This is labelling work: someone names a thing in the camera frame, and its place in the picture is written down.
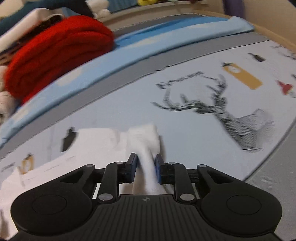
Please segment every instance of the deer print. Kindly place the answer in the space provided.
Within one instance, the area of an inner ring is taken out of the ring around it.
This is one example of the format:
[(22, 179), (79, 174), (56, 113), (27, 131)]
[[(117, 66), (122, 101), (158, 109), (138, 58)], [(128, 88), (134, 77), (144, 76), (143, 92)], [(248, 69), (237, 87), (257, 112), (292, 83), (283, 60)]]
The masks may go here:
[(188, 100), (184, 94), (181, 94), (183, 105), (174, 104), (170, 100), (170, 89), (165, 93), (163, 102), (165, 106), (153, 102), (159, 108), (170, 111), (182, 111), (194, 109), (198, 114), (212, 113), (219, 120), (226, 132), (235, 140), (243, 150), (257, 151), (262, 148), (263, 143), (273, 134), (272, 116), (262, 109), (257, 109), (250, 115), (236, 118), (226, 110), (227, 99), (221, 97), (227, 85), (224, 76), (219, 75), (215, 78), (217, 87), (207, 86), (213, 91), (213, 105), (206, 105), (200, 100)]

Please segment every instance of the folded red blanket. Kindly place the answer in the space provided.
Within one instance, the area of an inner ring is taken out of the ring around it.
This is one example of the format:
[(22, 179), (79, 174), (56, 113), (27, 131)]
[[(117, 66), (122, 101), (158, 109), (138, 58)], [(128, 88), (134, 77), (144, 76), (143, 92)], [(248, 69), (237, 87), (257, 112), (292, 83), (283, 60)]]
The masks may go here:
[(22, 103), (72, 69), (112, 50), (113, 34), (101, 22), (72, 16), (37, 35), (13, 57), (5, 88)]

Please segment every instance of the gray fabric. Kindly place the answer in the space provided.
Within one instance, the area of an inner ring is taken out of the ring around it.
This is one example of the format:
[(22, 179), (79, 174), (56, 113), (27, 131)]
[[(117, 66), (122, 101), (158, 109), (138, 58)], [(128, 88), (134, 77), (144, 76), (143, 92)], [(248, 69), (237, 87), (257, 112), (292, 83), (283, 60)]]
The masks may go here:
[(133, 31), (138, 31), (140, 29), (143, 28), (148, 28), (151, 26), (154, 26), (156, 24), (160, 24), (160, 23), (165, 23), (168, 21), (172, 21), (172, 20), (176, 20), (176, 19), (184, 19), (184, 18), (200, 18), (200, 17), (204, 17), (203, 15), (199, 15), (199, 14), (195, 14), (195, 13), (186, 13), (186, 14), (178, 14), (178, 15), (173, 15), (173, 16), (167, 16), (167, 17), (162, 17), (162, 18), (157, 18), (157, 19), (153, 19), (153, 20), (149, 20), (149, 21), (145, 21), (145, 22), (141, 22), (141, 23), (136, 23), (133, 24), (131, 26), (127, 26), (121, 29), (117, 29), (115, 30), (114, 33), (114, 37), (118, 38), (124, 34), (128, 34), (131, 33)]
[(296, 125), (283, 142), (246, 181), (273, 194), (281, 203), (283, 216), (276, 234), (284, 241), (296, 238)]
[(142, 60), (96, 83), (72, 98), (46, 112), (19, 131), (0, 150), (0, 157), (15, 150), (19, 145), (40, 133), (59, 120), (69, 116), (89, 103), (127, 85), (137, 79), (190, 59), (222, 50), (267, 41), (268, 38), (257, 33), (244, 33), (183, 46), (149, 59)]

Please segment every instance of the blue curtain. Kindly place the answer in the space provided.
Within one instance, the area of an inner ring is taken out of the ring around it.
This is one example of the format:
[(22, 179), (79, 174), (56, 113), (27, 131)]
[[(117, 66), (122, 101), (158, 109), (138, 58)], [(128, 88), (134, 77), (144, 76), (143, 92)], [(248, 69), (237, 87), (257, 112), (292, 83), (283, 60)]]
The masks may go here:
[(117, 12), (123, 9), (136, 6), (138, 4), (137, 0), (108, 0), (108, 1), (109, 1), (108, 9), (110, 12)]

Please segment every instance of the white plush toy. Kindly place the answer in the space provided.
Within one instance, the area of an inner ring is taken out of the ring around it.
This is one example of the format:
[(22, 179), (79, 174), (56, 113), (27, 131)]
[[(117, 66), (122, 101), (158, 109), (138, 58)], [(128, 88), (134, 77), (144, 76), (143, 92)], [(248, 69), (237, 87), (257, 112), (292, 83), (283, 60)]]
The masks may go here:
[(107, 9), (109, 6), (108, 0), (87, 0), (86, 3), (96, 18), (102, 18), (110, 15), (110, 11)]

